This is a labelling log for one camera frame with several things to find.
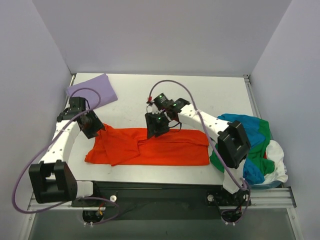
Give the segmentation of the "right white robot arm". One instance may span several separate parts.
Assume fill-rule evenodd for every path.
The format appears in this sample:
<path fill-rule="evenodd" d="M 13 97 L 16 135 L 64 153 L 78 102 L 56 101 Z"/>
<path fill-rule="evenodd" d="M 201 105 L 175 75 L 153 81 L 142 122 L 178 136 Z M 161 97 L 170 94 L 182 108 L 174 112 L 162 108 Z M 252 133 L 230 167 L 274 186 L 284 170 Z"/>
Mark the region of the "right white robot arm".
<path fill-rule="evenodd" d="M 224 167 L 222 200 L 227 204 L 237 201 L 239 190 L 248 189 L 243 169 L 251 144 L 243 125 L 238 120 L 230 122 L 209 115 L 183 98 L 168 99 L 163 93 L 156 98 L 149 97 L 146 104 L 152 108 L 145 114 L 148 139 L 168 133 L 172 121 L 205 133 Z"/>

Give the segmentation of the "orange t shirt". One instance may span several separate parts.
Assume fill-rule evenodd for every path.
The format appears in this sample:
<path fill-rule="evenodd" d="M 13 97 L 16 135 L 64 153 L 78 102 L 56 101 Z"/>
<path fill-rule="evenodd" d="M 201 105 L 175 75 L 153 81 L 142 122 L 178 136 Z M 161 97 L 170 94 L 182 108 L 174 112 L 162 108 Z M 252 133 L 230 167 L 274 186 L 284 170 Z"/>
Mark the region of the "orange t shirt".
<path fill-rule="evenodd" d="M 84 161 L 89 164 L 206 166 L 210 163 L 209 142 L 199 130 L 171 129 L 147 138 L 145 128 L 113 128 L 105 125 L 95 137 Z"/>

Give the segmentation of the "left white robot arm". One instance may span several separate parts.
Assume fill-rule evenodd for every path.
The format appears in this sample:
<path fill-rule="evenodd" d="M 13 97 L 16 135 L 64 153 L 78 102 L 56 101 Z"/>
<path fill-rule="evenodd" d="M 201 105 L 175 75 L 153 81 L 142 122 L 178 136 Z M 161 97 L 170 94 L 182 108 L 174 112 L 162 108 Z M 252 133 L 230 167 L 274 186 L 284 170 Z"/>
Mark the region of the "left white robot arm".
<path fill-rule="evenodd" d="M 87 139 L 98 136 L 104 124 L 84 97 L 70 97 L 69 106 L 56 119 L 53 142 L 39 163 L 28 170 L 35 199 L 40 204 L 68 202 L 82 198 L 90 206 L 101 201 L 92 181 L 76 180 L 68 166 L 72 147 L 79 133 Z"/>

